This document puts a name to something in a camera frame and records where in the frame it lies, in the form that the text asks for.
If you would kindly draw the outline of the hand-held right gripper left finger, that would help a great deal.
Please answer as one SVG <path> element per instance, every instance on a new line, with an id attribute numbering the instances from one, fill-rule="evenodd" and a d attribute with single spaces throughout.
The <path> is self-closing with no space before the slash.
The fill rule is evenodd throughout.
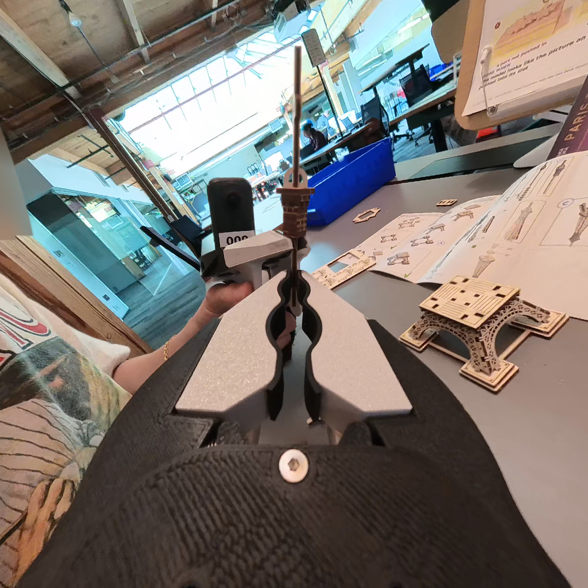
<path id="1" fill-rule="evenodd" d="M 254 430 L 283 405 L 283 352 L 289 271 L 283 270 L 225 313 L 175 405 L 181 415 L 211 417 Z"/>

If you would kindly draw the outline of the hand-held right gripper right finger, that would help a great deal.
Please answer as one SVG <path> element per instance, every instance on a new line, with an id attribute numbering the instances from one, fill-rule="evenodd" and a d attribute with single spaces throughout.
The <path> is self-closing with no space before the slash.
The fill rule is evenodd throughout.
<path id="1" fill-rule="evenodd" d="M 351 423 L 408 415 L 413 406 L 364 314 L 305 271 L 299 301 L 311 421 L 342 433 Z"/>

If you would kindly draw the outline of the wooden tower spire piece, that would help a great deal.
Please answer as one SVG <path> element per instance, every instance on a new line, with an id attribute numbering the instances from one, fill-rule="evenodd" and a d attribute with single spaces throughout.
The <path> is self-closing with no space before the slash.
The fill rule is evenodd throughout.
<path id="1" fill-rule="evenodd" d="M 292 243 L 290 269 L 289 307 L 294 316 L 302 313 L 298 300 L 299 240 L 305 238 L 307 229 L 307 207 L 314 189 L 308 187 L 307 174 L 300 168 L 300 117 L 302 114 L 302 48 L 295 47 L 293 62 L 293 109 L 292 109 L 292 167 L 283 177 L 283 186 L 277 190 L 281 196 L 282 231 Z"/>

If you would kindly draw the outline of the person's left forearm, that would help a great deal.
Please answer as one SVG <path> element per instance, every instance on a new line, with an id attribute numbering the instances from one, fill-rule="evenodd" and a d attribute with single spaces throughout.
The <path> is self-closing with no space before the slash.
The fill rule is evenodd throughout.
<path id="1" fill-rule="evenodd" d="M 204 327 L 199 329 L 195 325 L 193 317 L 179 333 L 159 349 L 121 363 L 115 369 L 112 378 L 122 389 L 130 394 L 135 394 L 171 356 L 200 333 Z"/>

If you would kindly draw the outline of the dark desk mat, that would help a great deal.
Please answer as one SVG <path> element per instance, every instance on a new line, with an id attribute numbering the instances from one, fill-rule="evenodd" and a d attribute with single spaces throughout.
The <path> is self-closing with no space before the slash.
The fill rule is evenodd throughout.
<path id="1" fill-rule="evenodd" d="M 509 168 L 519 158 L 546 142 L 547 139 L 547 137 L 529 139 L 524 142 L 511 143 L 452 158 L 440 159 L 412 175 L 408 181 L 445 178 L 491 169 Z"/>

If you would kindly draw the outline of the grey desk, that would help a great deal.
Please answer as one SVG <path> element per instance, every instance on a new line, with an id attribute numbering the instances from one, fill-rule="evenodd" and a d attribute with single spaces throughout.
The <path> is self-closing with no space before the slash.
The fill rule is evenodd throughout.
<path id="1" fill-rule="evenodd" d="M 524 169 L 387 185 L 331 224 L 310 228 L 311 272 L 357 246 L 404 213 L 432 212 L 455 198 L 499 195 Z M 371 208 L 380 213 L 354 224 Z M 544 549 L 573 587 L 587 587 L 587 323 L 570 319 L 553 339 L 532 336 L 513 352 L 519 372 L 498 394 L 459 374 L 437 349 L 407 353 L 450 389 L 485 437 L 511 495 Z"/>

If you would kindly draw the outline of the person's left hand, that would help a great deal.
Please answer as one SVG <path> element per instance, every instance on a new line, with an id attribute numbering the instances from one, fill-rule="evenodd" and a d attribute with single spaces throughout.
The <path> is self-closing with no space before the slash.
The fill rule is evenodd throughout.
<path id="1" fill-rule="evenodd" d="M 220 318 L 224 313 L 251 295 L 253 291 L 254 289 L 250 282 L 212 286 L 207 291 L 202 305 L 194 315 L 195 325 L 201 329 L 212 319 Z M 286 311 L 285 330 L 276 340 L 281 349 L 285 349 L 291 343 L 295 330 L 296 318 L 289 311 Z"/>

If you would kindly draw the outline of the wooden cut-out sheet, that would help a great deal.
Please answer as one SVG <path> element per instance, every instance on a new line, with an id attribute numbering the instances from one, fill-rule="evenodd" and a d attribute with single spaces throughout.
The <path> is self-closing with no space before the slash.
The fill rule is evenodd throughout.
<path id="1" fill-rule="evenodd" d="M 333 290 L 375 265 L 375 259 L 367 256 L 364 251 L 351 249 L 316 269 L 311 275 L 319 283 Z"/>

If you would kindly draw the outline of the blue plastic bin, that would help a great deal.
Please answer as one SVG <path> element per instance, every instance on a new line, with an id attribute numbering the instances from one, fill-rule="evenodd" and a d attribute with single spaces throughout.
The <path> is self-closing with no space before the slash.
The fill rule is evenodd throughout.
<path id="1" fill-rule="evenodd" d="M 395 177 L 391 137 L 347 154 L 308 180 L 307 226 L 332 223 Z"/>

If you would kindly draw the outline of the wooden lattice tower base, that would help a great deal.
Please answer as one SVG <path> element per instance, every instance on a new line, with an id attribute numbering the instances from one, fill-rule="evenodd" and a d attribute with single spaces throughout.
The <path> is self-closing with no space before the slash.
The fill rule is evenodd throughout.
<path id="1" fill-rule="evenodd" d="M 462 363 L 462 377 L 499 393 L 518 372 L 509 357 L 530 337 L 551 339 L 569 316 L 521 299 L 519 288 L 456 276 L 419 305 L 400 341 L 435 348 Z"/>

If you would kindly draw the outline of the dark sign pole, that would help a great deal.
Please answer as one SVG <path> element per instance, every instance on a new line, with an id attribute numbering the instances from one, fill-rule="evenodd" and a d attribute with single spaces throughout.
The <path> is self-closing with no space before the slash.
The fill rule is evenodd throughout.
<path id="1" fill-rule="evenodd" d="M 330 111 L 331 111 L 331 113 L 332 113 L 332 115 L 334 117 L 334 121 L 335 121 L 337 132 L 339 134 L 339 137 L 341 139 L 343 139 L 343 130 L 341 128 L 341 124 L 340 124 L 340 121 L 339 121 L 339 118 L 338 118 L 338 115 L 337 115 L 337 110 L 335 108 L 334 100 L 332 98 L 332 92 L 331 92 L 331 89 L 332 88 L 327 83 L 327 79 L 325 77 L 325 73 L 324 73 L 325 67 L 326 67 L 327 73 L 330 74 L 329 73 L 329 69 L 328 69 L 328 63 L 327 63 L 327 61 L 324 61 L 323 63 L 320 63 L 319 65 L 317 65 L 316 66 L 316 70 L 317 70 L 317 73 L 319 75 L 320 82 L 321 82 L 321 84 L 323 86 L 323 90 L 325 92 L 325 95 L 327 97 L 327 101 L 329 103 Z"/>

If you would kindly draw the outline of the white sign panel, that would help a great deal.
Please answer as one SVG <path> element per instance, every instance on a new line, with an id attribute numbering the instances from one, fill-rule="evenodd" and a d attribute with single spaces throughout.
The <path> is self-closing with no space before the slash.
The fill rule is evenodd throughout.
<path id="1" fill-rule="evenodd" d="M 317 30 L 310 28 L 300 33 L 305 50 L 313 68 L 319 67 L 326 62 L 325 51 L 323 50 Z"/>

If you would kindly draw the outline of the wooden panel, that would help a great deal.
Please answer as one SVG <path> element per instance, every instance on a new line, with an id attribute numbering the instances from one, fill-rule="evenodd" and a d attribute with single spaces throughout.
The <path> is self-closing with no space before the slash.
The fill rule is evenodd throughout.
<path id="1" fill-rule="evenodd" d="M 1 240 L 1 274 L 71 327 L 125 345 L 131 357 L 152 348 L 31 236 Z"/>

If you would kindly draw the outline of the person's printed t-shirt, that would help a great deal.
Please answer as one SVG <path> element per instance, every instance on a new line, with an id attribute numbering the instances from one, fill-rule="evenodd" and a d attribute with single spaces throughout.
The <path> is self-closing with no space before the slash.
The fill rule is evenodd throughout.
<path id="1" fill-rule="evenodd" d="M 129 353 L 1 276 L 1 587 L 40 554 L 130 400 L 112 377 Z"/>

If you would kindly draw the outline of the paper instruction booklet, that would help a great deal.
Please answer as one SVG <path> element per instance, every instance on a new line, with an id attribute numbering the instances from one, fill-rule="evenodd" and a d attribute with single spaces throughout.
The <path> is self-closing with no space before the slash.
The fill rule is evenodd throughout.
<path id="1" fill-rule="evenodd" d="M 422 284 L 478 278 L 587 320 L 587 152 L 536 166 L 502 195 L 401 215 L 358 249 L 371 272 Z"/>

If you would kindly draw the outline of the white monitor stand base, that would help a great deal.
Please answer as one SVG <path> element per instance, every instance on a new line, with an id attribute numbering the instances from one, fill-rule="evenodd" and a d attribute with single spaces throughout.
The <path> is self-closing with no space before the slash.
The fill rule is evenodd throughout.
<path id="1" fill-rule="evenodd" d="M 550 158 L 550 152 L 555 145 L 557 136 L 551 136 L 543 143 L 527 152 L 525 155 L 513 162 L 513 167 L 517 169 L 533 168 L 546 162 Z"/>

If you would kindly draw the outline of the dark purple puzzle box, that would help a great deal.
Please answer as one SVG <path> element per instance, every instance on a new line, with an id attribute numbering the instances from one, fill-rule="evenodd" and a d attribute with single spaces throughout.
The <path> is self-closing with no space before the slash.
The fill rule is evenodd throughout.
<path id="1" fill-rule="evenodd" d="M 563 126 L 556 137 L 548 160 L 587 151 L 587 81 L 584 82 Z"/>

